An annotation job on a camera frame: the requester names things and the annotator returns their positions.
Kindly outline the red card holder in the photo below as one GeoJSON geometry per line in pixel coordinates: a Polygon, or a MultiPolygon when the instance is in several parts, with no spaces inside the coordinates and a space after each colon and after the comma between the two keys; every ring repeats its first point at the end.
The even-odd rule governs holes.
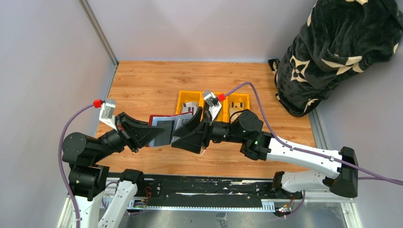
{"type": "Polygon", "coordinates": [[[183,126],[193,117],[193,112],[185,112],[175,115],[151,115],[149,125],[162,127],[164,131],[151,140],[148,147],[159,147],[170,145],[172,141],[178,139],[173,136],[173,132],[183,126]]]}

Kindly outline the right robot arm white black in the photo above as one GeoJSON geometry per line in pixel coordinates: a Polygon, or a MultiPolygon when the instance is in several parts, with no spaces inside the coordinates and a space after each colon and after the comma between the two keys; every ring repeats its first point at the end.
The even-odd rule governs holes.
{"type": "Polygon", "coordinates": [[[257,161],[280,161],[307,168],[302,172],[278,171],[272,194],[277,198],[303,190],[328,190],[345,197],[358,196],[358,165],[354,149],[324,150],[290,142],[262,130],[263,121],[246,109],[232,122],[213,121],[199,107],[183,126],[173,131],[174,148],[200,153],[210,142],[239,143],[245,157],[257,161]]]}

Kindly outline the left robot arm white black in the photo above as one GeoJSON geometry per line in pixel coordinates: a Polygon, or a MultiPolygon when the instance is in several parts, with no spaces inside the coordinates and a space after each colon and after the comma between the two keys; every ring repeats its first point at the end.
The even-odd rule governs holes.
{"type": "Polygon", "coordinates": [[[102,218],[100,206],[104,198],[109,167],[97,163],[113,153],[128,147],[133,152],[145,147],[155,137],[164,132],[162,127],[150,126],[126,113],[114,118],[114,128],[98,138],[74,132],[62,142],[62,161],[70,165],[68,186],[75,200],[76,228],[117,228],[127,211],[129,201],[134,196],[147,196],[144,173],[126,169],[121,173],[112,202],[102,218]]]}

